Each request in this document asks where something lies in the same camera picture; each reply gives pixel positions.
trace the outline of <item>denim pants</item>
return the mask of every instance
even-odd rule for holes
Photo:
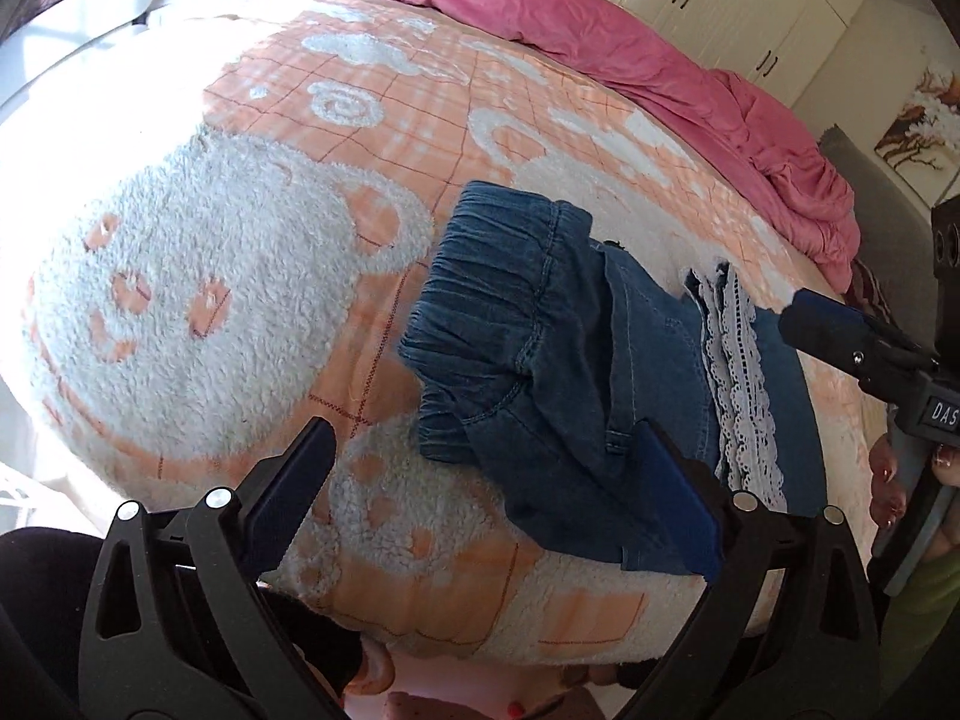
[[[647,418],[716,469],[701,308],[591,226],[563,201],[464,187],[398,350],[424,385],[419,449],[479,469],[545,549],[689,573],[628,450]]]

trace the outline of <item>painted fingernail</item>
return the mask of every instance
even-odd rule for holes
[[[953,465],[953,452],[945,446],[941,446],[933,456],[933,464],[938,469],[948,469]]]

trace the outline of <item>white lace trim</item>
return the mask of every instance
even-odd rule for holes
[[[776,425],[770,413],[757,332],[757,309],[728,264],[710,281],[691,271],[688,290],[704,315],[704,368],[720,425],[716,475],[731,490],[749,490],[768,509],[786,511],[784,474],[776,464]]]
[[[736,479],[731,480],[731,466],[728,463],[728,453],[733,445],[733,402],[730,399],[733,383],[723,351],[723,338],[720,337],[720,306],[713,291],[714,284],[697,271],[690,271],[686,286],[696,301],[704,322],[700,338],[701,351],[717,422],[720,425],[720,458],[713,474],[717,479],[726,481],[732,490],[740,490],[739,470],[733,469]]]

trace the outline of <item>white fleece pattern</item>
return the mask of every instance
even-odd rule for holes
[[[382,461],[376,479],[354,473],[354,464],[366,456]],[[312,581],[311,569],[328,574],[340,550],[397,575],[427,576],[449,565],[469,543],[493,531],[495,524],[473,498],[464,495],[466,479],[501,499],[475,471],[425,460],[416,451],[416,415],[374,425],[344,447],[330,472],[326,482],[330,524],[305,528],[272,580],[307,598],[323,596],[328,581],[314,586],[304,576]],[[385,521],[371,523],[368,513],[376,500],[390,501],[392,509]],[[436,537],[426,555],[415,557],[412,534],[420,528]]]
[[[575,114],[560,109],[553,111],[552,115],[564,127],[597,134],[594,141],[597,148],[624,162],[625,167],[641,173],[650,170],[649,158],[638,148],[631,148],[613,137],[613,132],[605,135]],[[544,149],[544,155],[521,161],[516,155],[507,153],[494,138],[494,132],[501,128],[515,130],[538,143]],[[467,119],[467,130],[494,165],[510,170],[511,186],[515,189],[536,191],[550,199],[568,200],[589,211],[593,215],[590,234],[595,239],[622,241],[624,220],[637,220],[630,228],[630,235],[636,243],[631,252],[634,256],[642,252],[642,264],[648,274],[674,295],[683,291],[680,274],[691,264],[708,271],[718,261],[733,260],[726,247],[690,236],[683,223],[626,180],[581,162],[507,111],[473,108]]]
[[[350,65],[383,65],[402,76],[430,76],[461,86],[469,83],[466,73],[433,52],[421,50],[411,58],[400,47],[366,33],[324,32],[305,37],[301,45],[309,52],[340,57]]]
[[[535,84],[539,84],[539,86],[546,85],[544,74],[522,56],[517,56],[512,52],[502,50],[493,43],[488,43],[487,41],[483,40],[467,40],[464,41],[464,46],[466,46],[468,49],[474,49],[477,52],[492,56],[494,59],[499,59],[504,64],[510,65],[512,69],[516,70],[522,76],[526,76],[527,79],[530,79]]]
[[[370,255],[347,207],[363,189],[398,219],[392,245]],[[104,214],[117,230],[88,250]],[[379,173],[204,127],[61,231],[35,274],[35,320],[94,418],[157,456],[227,457],[269,435],[309,392],[357,278],[402,271],[432,237],[424,204]],[[118,304],[117,275],[142,279],[145,310]],[[187,314],[198,295],[211,299],[209,284],[229,291],[229,306],[223,326],[199,338]],[[136,351],[105,362],[94,322]]]
[[[383,121],[383,104],[366,89],[340,81],[316,81],[306,91],[313,95],[310,110],[318,119],[340,127],[376,127]]]

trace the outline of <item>pink blanket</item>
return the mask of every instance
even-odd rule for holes
[[[853,191],[803,124],[742,77],[705,71],[605,0],[395,0],[534,47],[618,91],[683,138],[838,293],[860,245]]]

